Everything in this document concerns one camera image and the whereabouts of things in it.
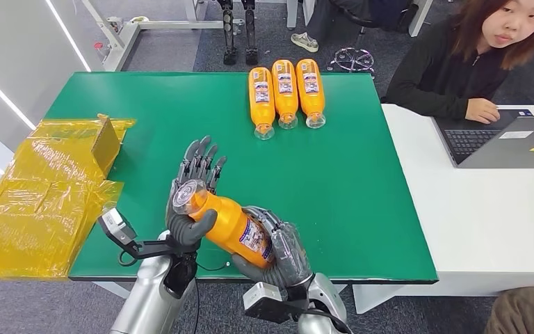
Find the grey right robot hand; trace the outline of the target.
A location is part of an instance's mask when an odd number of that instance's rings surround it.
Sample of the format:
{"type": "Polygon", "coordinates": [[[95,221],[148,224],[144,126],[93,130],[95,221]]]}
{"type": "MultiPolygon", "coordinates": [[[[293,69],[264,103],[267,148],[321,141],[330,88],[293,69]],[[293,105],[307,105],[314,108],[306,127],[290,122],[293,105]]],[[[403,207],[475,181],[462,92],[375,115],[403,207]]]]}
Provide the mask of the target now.
{"type": "Polygon", "coordinates": [[[262,269],[238,254],[232,255],[232,263],[241,274],[254,282],[268,283],[280,288],[301,285],[312,277],[305,247],[294,224],[283,221],[269,209],[246,206],[243,212],[258,221],[267,231],[273,249],[273,261],[262,269]]]}

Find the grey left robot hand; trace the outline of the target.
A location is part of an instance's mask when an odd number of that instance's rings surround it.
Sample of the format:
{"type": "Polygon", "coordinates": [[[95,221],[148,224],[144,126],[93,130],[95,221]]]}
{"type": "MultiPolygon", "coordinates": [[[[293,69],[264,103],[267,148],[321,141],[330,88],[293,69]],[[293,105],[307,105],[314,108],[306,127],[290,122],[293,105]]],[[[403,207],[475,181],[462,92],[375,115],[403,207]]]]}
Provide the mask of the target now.
{"type": "Polygon", "coordinates": [[[178,214],[173,208],[172,199],[177,189],[189,180],[203,180],[207,190],[214,194],[223,169],[226,156],[215,160],[218,146],[211,142],[210,136],[193,141],[184,153],[176,178],[171,182],[170,196],[167,202],[165,224],[170,236],[182,246],[199,246],[201,239],[215,225],[218,213],[210,209],[195,221],[186,214],[178,214]]]}

